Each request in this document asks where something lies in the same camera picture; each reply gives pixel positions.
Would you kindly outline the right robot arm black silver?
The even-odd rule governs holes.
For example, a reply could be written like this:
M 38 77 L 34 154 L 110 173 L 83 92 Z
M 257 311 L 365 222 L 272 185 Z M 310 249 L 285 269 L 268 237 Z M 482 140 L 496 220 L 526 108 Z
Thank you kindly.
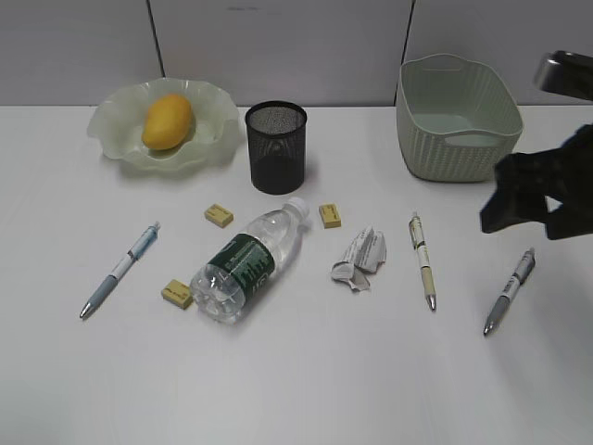
M 547 53 L 535 77 L 548 93 L 592 99 L 592 58 Z M 592 126 L 581 126 L 558 148 L 511 153 L 495 168 L 496 190 L 480 211 L 481 231 L 491 234 L 537 222 L 549 240 L 592 233 Z

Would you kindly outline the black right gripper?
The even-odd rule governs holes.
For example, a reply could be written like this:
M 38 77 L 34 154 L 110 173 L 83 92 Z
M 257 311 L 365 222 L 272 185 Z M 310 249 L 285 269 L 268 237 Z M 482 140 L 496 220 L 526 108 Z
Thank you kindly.
M 496 190 L 480 211 L 483 233 L 530 222 L 543 223 L 550 240 L 592 233 L 591 124 L 550 152 L 506 156 L 494 174 Z M 546 195 L 562 204 L 549 212 Z

